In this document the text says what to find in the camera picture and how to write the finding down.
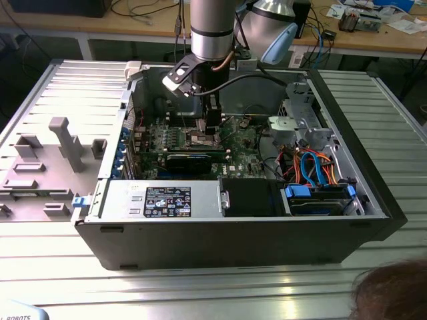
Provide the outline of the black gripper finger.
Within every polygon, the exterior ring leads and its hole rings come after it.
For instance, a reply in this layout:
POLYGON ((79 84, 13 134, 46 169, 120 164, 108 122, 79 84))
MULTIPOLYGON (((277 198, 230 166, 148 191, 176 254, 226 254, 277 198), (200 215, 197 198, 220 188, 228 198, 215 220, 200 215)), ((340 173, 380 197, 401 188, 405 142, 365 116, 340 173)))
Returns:
POLYGON ((222 106, 218 94, 211 94, 206 101, 205 134, 214 135, 222 120, 222 106))

